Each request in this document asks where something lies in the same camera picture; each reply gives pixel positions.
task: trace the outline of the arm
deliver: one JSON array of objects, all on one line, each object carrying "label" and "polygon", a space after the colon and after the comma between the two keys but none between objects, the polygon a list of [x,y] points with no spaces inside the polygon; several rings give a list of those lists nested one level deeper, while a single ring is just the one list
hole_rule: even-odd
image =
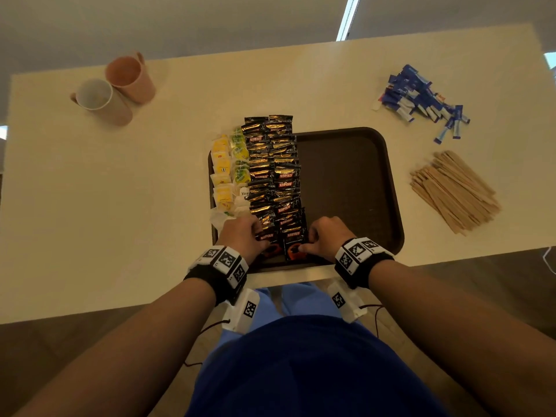
[{"label": "arm", "polygon": [[[355,237],[337,217],[321,218],[303,250],[334,261]],[[431,359],[495,413],[556,409],[556,341],[503,310],[391,260],[375,265],[369,287]]]},{"label": "arm", "polygon": [[[251,264],[268,246],[255,240],[253,233],[260,230],[256,217],[226,221],[218,244]],[[147,415],[184,363],[215,302],[207,282],[181,282],[76,358],[16,416]]]}]

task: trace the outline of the stack of wooden stirrers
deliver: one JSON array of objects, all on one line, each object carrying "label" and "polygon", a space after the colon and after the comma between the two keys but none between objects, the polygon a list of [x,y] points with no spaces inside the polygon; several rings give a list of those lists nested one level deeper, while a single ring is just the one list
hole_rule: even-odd
[{"label": "stack of wooden stirrers", "polygon": [[411,187],[455,233],[465,235],[500,211],[494,190],[452,151],[435,153],[431,165],[411,173]]}]

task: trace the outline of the blue shirt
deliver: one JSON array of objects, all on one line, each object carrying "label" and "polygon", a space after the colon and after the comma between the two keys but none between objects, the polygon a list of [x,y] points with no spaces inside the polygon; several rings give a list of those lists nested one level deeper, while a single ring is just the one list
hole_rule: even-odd
[{"label": "blue shirt", "polygon": [[194,416],[447,416],[396,353],[361,325],[288,316],[222,347],[200,373]]}]

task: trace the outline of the hand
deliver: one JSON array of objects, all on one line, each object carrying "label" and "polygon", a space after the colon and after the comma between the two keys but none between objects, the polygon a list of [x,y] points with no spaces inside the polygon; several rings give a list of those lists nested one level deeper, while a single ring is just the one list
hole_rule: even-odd
[{"label": "hand", "polygon": [[323,216],[311,224],[310,243],[300,245],[299,251],[323,257],[334,263],[338,249],[350,238],[355,238],[355,234],[340,218]]},{"label": "hand", "polygon": [[234,220],[227,220],[220,231],[216,242],[219,246],[231,247],[245,259],[247,265],[268,246],[268,240],[257,241],[255,234],[262,231],[262,224],[255,215],[242,216]]}]

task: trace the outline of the fluorescent light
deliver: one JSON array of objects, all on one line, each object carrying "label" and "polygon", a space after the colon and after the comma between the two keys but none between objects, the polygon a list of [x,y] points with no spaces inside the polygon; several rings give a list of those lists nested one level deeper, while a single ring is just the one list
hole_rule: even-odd
[{"label": "fluorescent light", "polygon": [[344,11],[344,17],[342,17],[342,22],[340,24],[340,30],[338,31],[338,36],[336,37],[336,42],[345,41],[349,34],[349,29],[351,27],[351,22],[355,17],[355,12],[359,6],[359,0],[347,0],[346,9]]},{"label": "fluorescent light", "polygon": [[556,53],[546,53],[544,57],[546,58],[549,69],[556,67]]}]

